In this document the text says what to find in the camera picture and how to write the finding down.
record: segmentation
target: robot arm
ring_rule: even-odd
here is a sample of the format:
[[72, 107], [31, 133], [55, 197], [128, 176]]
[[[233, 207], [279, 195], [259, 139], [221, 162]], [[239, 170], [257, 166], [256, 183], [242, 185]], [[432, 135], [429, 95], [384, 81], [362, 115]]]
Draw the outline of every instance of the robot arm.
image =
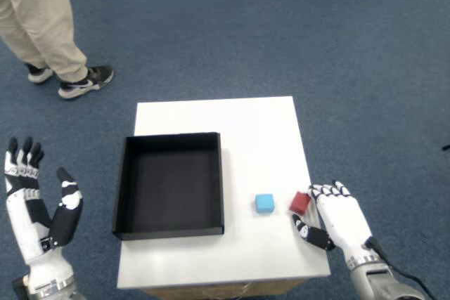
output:
[[30, 299], [69, 299], [57, 294], [76, 294], [72, 266], [62, 255], [81, 215], [83, 199], [76, 182], [64, 170], [58, 170], [62, 200], [50, 219], [39, 196], [39, 163], [44, 157], [40, 143], [27, 138], [18, 151], [15, 138], [10, 140], [5, 157], [6, 208], [25, 263], [30, 274], [13, 282], [19, 299], [24, 290]]
[[366, 218], [343, 184], [336, 181], [333, 185], [312, 185], [309, 194], [328, 232], [308, 226], [297, 214], [292, 215], [294, 224], [307, 242], [327, 251], [335, 246], [343, 250], [361, 300], [425, 300], [414, 288], [399, 283], [391, 267], [373, 249], [377, 246]]

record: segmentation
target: sneaker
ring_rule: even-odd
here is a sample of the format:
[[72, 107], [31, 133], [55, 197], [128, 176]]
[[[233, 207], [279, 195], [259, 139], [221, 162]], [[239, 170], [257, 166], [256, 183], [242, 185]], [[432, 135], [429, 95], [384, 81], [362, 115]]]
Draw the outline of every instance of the sneaker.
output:
[[76, 98], [88, 91], [97, 91], [106, 86], [114, 77], [111, 66], [88, 68], [87, 76], [78, 82], [61, 82], [58, 94], [61, 98]]
[[28, 67], [28, 70], [30, 71], [28, 73], [28, 79], [33, 84], [43, 84], [45, 81], [47, 81], [52, 75], [53, 70], [50, 68], [36, 68], [35, 66], [25, 63], [25, 66]]

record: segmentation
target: shoe sole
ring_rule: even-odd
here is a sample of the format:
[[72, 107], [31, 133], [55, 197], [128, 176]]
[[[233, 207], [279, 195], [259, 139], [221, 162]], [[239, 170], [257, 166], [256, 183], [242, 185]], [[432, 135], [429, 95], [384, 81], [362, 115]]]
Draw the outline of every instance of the shoe sole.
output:
[[43, 84], [45, 81], [50, 79], [53, 76], [53, 71], [44, 72], [42, 75], [31, 75], [28, 74], [28, 80], [30, 80], [33, 84]]
[[63, 91], [61, 88], [59, 88], [58, 94], [61, 98], [64, 98], [66, 100], [77, 98], [78, 96], [84, 95], [85, 93], [88, 93], [90, 91], [97, 91], [97, 90], [103, 88], [104, 86], [106, 86], [107, 84], [109, 84], [111, 82], [113, 77], [114, 77], [114, 71], [112, 71], [111, 75], [105, 81], [103, 81], [101, 84], [94, 84], [93, 86], [90, 86], [87, 88], [77, 87], [69, 92]]

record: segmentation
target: black open box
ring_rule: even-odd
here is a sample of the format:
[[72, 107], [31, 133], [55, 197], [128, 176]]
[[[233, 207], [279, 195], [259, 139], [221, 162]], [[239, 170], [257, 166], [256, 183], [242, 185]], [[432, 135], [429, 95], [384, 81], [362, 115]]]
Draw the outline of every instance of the black open box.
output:
[[220, 134], [125, 138], [112, 232], [121, 240], [223, 234]]

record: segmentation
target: beige pants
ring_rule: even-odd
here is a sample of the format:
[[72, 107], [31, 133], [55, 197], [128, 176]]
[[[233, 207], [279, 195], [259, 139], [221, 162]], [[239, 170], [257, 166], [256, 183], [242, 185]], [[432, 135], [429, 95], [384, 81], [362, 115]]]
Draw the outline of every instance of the beige pants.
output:
[[69, 0], [0, 0], [0, 35], [24, 63], [50, 67], [63, 81], [87, 74], [86, 57], [73, 41]]

